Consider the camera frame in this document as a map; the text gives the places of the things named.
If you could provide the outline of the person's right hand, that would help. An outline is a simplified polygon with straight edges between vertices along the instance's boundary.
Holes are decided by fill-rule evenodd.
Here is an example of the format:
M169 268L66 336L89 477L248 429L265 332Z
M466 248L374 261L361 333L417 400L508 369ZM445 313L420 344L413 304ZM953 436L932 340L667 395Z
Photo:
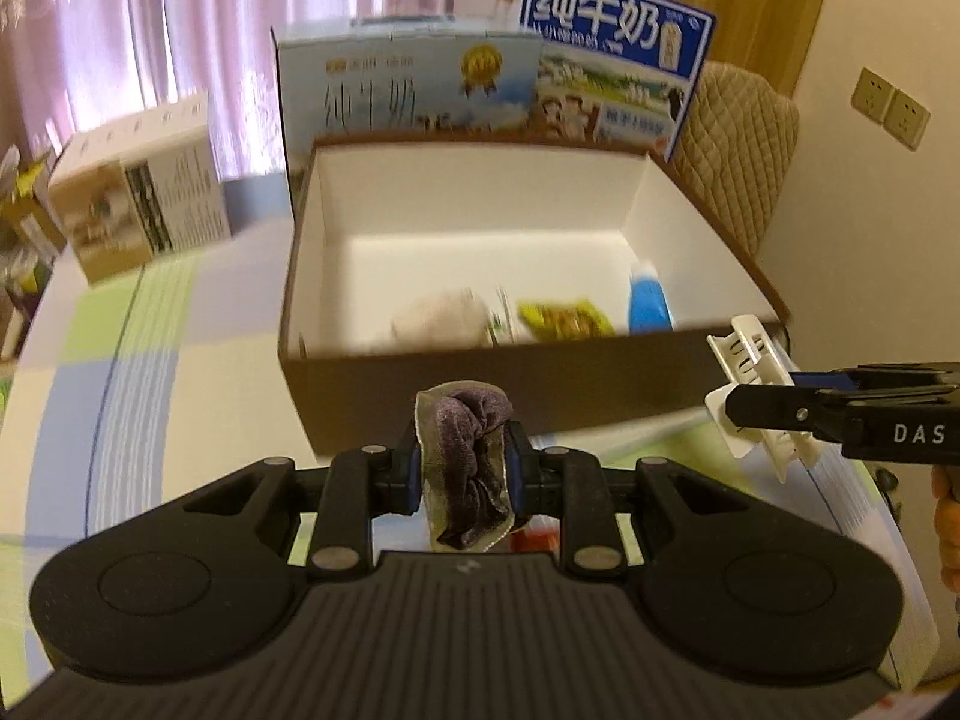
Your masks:
M946 468L932 468L931 489L937 500L934 530L939 543L940 578L947 589L957 593L960 582L960 505Z

